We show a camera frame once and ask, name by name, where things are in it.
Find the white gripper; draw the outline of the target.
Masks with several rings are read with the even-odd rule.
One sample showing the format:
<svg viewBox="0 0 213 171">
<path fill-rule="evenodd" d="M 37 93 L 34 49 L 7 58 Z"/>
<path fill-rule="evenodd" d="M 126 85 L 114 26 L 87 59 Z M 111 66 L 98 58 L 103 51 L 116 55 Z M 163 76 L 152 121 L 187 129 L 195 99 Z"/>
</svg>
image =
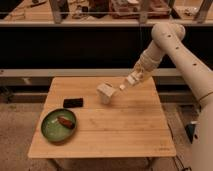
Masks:
<svg viewBox="0 0 213 171">
<path fill-rule="evenodd" d="M 144 77 L 144 73 L 140 72 L 140 71 L 133 71 L 131 72 L 127 77 L 126 77 L 126 82 L 130 85 L 130 86 L 135 86 L 136 84 L 138 84 Z M 126 85 L 121 84 L 119 86 L 120 90 L 123 91 L 126 89 Z"/>
</svg>

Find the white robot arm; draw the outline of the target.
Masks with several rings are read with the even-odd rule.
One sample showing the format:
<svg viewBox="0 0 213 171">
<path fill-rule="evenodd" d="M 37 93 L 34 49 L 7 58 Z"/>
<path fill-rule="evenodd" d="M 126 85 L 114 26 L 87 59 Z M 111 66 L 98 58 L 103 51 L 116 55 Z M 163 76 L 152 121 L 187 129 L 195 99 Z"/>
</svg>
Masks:
<svg viewBox="0 0 213 171">
<path fill-rule="evenodd" d="M 191 146 L 192 171 L 213 171 L 213 71 L 183 44 L 185 28 L 176 23 L 157 23 L 152 41 L 143 51 L 120 90 L 137 85 L 151 76 L 168 55 L 201 106 Z"/>
</svg>

